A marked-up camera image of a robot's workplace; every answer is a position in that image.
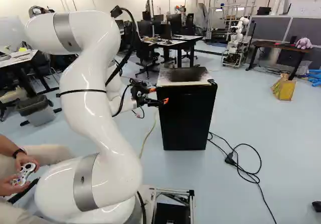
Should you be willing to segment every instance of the black pedestal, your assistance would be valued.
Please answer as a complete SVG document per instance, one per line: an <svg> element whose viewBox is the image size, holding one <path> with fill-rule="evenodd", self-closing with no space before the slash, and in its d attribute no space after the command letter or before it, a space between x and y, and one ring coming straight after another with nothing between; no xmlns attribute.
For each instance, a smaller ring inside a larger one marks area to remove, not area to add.
<svg viewBox="0 0 321 224"><path fill-rule="evenodd" d="M159 108L164 150L204 150L217 85L205 67L162 69L157 98L169 98Z"/></svg>

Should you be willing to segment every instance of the wristwatch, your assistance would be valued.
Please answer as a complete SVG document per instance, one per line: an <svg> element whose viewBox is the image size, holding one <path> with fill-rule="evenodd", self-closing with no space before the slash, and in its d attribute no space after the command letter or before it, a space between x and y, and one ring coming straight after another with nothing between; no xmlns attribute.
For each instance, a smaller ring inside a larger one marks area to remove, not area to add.
<svg viewBox="0 0 321 224"><path fill-rule="evenodd" d="M20 153L20 152L27 154L23 149L18 149L12 154L12 157L14 159L16 159L17 158L17 154Z"/></svg>

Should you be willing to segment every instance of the hand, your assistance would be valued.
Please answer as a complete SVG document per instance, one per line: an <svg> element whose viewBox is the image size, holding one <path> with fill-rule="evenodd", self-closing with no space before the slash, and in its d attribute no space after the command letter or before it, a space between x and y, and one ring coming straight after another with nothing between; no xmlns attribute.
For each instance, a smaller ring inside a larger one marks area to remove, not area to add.
<svg viewBox="0 0 321 224"><path fill-rule="evenodd" d="M10 196L12 194L22 192L29 186L30 184L29 181L27 181L26 184L22 186L20 185L12 186L11 181L17 178L18 178L18 175L12 175L3 180L0 180L0 196Z"/></svg>
<svg viewBox="0 0 321 224"><path fill-rule="evenodd" d="M38 161L35 158L28 156L23 152L19 152L17 154L16 162L15 162L17 171L19 172L20 167L26 163L29 163L29 162L34 163L36 165L36 169L35 169L35 172L36 172L39 169Z"/></svg>

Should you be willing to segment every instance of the pink plush toy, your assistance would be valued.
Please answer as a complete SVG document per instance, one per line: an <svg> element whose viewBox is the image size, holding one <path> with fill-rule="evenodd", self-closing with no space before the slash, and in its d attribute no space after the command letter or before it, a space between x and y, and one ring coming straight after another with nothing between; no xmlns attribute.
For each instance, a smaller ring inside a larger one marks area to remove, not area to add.
<svg viewBox="0 0 321 224"><path fill-rule="evenodd" d="M302 38L298 40L298 42L296 43L296 47L304 50L304 49L313 48L313 45L309 38Z"/></svg>

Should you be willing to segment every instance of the game controller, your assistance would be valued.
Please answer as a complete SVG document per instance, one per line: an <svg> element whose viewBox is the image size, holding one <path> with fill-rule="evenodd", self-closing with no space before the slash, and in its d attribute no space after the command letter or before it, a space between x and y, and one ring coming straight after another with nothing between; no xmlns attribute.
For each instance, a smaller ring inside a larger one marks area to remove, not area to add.
<svg viewBox="0 0 321 224"><path fill-rule="evenodd" d="M36 164L34 163L26 163L24 164L23 166L20 167L20 172L18 174L18 178L17 179L13 179L11 181L11 184L13 186L16 186L16 185L24 185L26 184L27 182L27 178L35 171L36 169Z"/></svg>

